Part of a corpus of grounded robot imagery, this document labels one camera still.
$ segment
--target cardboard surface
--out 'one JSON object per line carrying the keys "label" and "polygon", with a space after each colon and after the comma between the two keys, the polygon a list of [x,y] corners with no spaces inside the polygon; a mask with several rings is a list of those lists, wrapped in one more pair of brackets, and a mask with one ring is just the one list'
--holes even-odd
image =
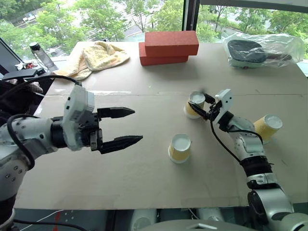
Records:
{"label": "cardboard surface", "polygon": [[195,31],[146,32],[144,41],[149,57],[197,55],[199,47]]}
{"label": "cardboard surface", "polygon": [[188,60],[188,56],[148,57],[145,53],[144,42],[139,43],[139,57],[142,66],[183,63]]}
{"label": "cardboard surface", "polygon": [[[88,42],[79,42],[72,53]],[[219,43],[201,43],[186,63],[141,66],[137,42],[118,42],[130,59],[123,65],[92,73],[83,86],[97,94],[170,95],[205,88],[215,95],[230,88],[234,95],[306,94],[307,78],[297,65],[235,69]],[[47,95],[68,95],[73,83],[56,79]]]}
{"label": "cardboard surface", "polygon": [[[188,94],[96,95],[96,107],[125,106],[135,114],[104,119],[104,141],[143,135],[114,153],[61,149],[36,160],[17,195],[15,207],[39,209],[133,209],[247,205],[245,173],[219,145],[210,125],[183,113]],[[37,116],[62,116],[67,96],[46,96]],[[265,146],[273,171],[293,203],[308,200],[307,95],[234,96],[231,112],[256,121],[278,115],[283,128]],[[227,133],[218,136],[233,150]],[[176,133],[189,135],[190,158],[181,165],[167,154]]]}

